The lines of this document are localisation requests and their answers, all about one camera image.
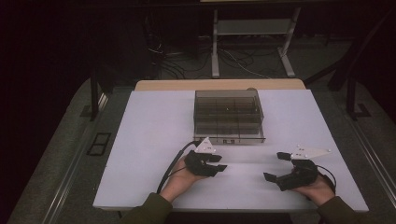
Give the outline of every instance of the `white table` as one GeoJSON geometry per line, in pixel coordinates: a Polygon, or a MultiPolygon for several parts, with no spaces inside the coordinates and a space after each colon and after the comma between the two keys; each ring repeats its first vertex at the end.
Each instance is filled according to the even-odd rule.
{"type": "MultiPolygon", "coordinates": [[[[264,144],[217,146],[227,169],[199,181],[174,201],[176,211],[299,212],[315,209],[305,197],[280,191],[263,172],[289,174],[276,157],[297,145],[329,148],[315,158],[337,179],[337,195],[356,211],[368,211],[337,145],[308,90],[261,90],[264,144]]],[[[194,91],[133,91],[120,124],[93,206],[125,210],[154,192],[166,168],[193,136],[194,91]]]]}

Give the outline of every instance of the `dark background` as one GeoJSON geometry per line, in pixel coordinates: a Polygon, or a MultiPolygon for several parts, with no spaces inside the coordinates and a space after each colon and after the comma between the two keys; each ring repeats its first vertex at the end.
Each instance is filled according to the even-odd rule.
{"type": "MultiPolygon", "coordinates": [[[[389,8],[389,2],[303,8],[295,34],[297,37],[367,34],[389,8]]],[[[180,9],[169,13],[173,16],[155,15],[157,19],[166,18],[159,30],[164,42],[181,44],[194,52],[191,43],[196,42],[196,36],[211,35],[210,16],[192,16],[180,9]],[[185,31],[190,31],[187,32],[190,35],[182,35],[185,31]]],[[[394,14],[364,51],[353,74],[359,74],[358,80],[396,120],[394,14]]],[[[236,11],[228,16],[246,15],[236,11]]],[[[0,223],[7,222],[70,100],[90,77],[92,69],[105,91],[111,91],[115,85],[132,85],[139,79],[156,77],[145,41],[148,29],[141,18],[141,14],[125,10],[85,10],[65,1],[1,2],[0,72],[4,103],[0,223]]]]}

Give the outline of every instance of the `green sleeve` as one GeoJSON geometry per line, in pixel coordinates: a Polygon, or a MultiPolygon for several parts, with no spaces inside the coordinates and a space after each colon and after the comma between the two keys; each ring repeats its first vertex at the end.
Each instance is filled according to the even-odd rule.
{"type": "Polygon", "coordinates": [[[172,210],[172,204],[162,196],[150,193],[143,205],[133,208],[122,219],[122,224],[162,224],[172,210]]]}
{"type": "Polygon", "coordinates": [[[340,197],[334,197],[318,208],[326,224],[373,224],[364,213],[357,213],[340,197]]]}

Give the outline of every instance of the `floor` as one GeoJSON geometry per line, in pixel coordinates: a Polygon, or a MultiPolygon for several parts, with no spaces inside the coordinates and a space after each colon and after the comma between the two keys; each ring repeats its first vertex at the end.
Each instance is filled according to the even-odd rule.
{"type": "MultiPolygon", "coordinates": [[[[179,49],[168,49],[158,78],[211,78],[210,42],[205,37],[201,42],[198,57],[186,55],[179,49]]],[[[276,54],[281,43],[280,37],[269,36],[220,40],[220,78],[287,78],[276,54]]],[[[320,36],[293,39],[288,56],[297,78],[306,79],[334,63],[350,45],[349,42],[331,42],[328,46],[324,43],[325,39],[320,36]]],[[[389,189],[395,190],[392,181],[396,178],[396,125],[362,85],[357,88],[357,104],[363,104],[371,116],[353,121],[345,110],[346,87],[340,91],[327,88],[331,76],[329,74],[307,88],[318,102],[332,137],[370,209],[370,216],[378,223],[396,223],[394,193],[393,199],[389,197],[392,196],[389,189]]],[[[133,85],[117,86],[112,94],[102,98],[98,117],[90,121],[90,81],[80,87],[9,224],[119,222],[117,212],[93,208],[92,203],[133,90],[133,85]],[[87,155],[98,133],[110,133],[104,155],[87,155]]],[[[318,215],[314,212],[290,216],[296,224],[318,223],[318,215]]]]}

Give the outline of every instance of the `person's right hand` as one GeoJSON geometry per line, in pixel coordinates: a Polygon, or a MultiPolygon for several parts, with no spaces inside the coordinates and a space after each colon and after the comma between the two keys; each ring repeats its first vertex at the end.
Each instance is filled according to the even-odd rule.
{"type": "Polygon", "coordinates": [[[317,206],[321,206],[330,199],[332,199],[333,197],[335,197],[335,194],[334,192],[332,192],[330,186],[327,184],[325,179],[320,175],[318,175],[318,178],[314,183],[308,186],[302,186],[293,189],[293,191],[299,192],[304,196],[308,197],[317,206]]]}

